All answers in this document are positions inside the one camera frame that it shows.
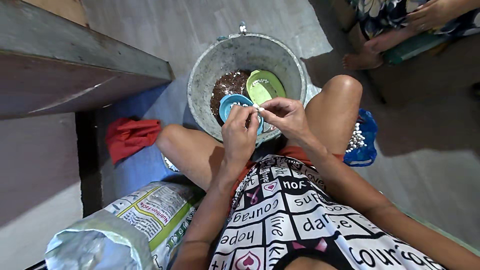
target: bucket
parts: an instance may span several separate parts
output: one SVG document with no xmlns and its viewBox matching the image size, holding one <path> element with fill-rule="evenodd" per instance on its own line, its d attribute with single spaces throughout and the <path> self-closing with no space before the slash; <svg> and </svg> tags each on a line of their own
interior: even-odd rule
<svg viewBox="0 0 480 270">
<path fill-rule="evenodd" d="M 211 45 L 197 60 L 187 86 L 190 111 L 198 125 L 222 142 L 222 129 L 210 110 L 215 82 L 237 70 L 267 70 L 282 83 L 287 98 L 305 102 L 306 80 L 298 58 L 280 41 L 261 34 L 241 33 L 224 37 Z M 280 135 L 266 129 L 257 136 L 257 145 Z"/>
</svg>

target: green plastic lid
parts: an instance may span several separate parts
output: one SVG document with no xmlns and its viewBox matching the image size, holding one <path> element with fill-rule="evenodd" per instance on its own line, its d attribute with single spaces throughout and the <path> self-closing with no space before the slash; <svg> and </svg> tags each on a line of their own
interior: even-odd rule
<svg viewBox="0 0 480 270">
<path fill-rule="evenodd" d="M 260 105 L 276 97 L 286 97 L 285 89 L 275 74 L 266 70 L 252 71 L 247 79 L 247 92 L 250 99 Z"/>
</svg>

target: white plastic sack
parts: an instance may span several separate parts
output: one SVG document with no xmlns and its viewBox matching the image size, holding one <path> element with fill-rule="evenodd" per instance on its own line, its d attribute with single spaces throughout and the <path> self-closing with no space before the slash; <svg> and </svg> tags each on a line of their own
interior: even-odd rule
<svg viewBox="0 0 480 270">
<path fill-rule="evenodd" d="M 47 246 L 49 270 L 165 270 L 203 191 L 152 182 L 57 233 Z"/>
</svg>

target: floral dress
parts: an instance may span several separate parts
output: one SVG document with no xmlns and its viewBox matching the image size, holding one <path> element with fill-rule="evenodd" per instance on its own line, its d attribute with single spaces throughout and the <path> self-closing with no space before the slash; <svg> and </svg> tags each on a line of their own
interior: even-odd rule
<svg viewBox="0 0 480 270">
<path fill-rule="evenodd" d="M 429 0 L 347 0 L 356 7 L 360 28 L 367 39 L 384 30 L 407 25 L 406 15 Z M 444 26 L 430 30 L 436 35 L 454 37 L 480 33 L 480 9 L 469 11 Z"/>
</svg>

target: brown gravel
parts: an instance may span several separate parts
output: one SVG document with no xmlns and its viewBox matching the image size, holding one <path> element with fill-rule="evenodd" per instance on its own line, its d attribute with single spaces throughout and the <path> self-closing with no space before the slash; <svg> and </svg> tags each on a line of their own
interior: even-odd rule
<svg viewBox="0 0 480 270">
<path fill-rule="evenodd" d="M 220 77 L 213 87 L 213 96 L 210 99 L 210 109 L 213 116 L 220 126 L 223 126 L 223 121 L 218 115 L 218 108 L 220 107 L 220 100 L 225 95 L 242 94 L 248 98 L 247 93 L 247 79 L 250 77 L 251 71 L 238 70 L 227 73 Z"/>
</svg>

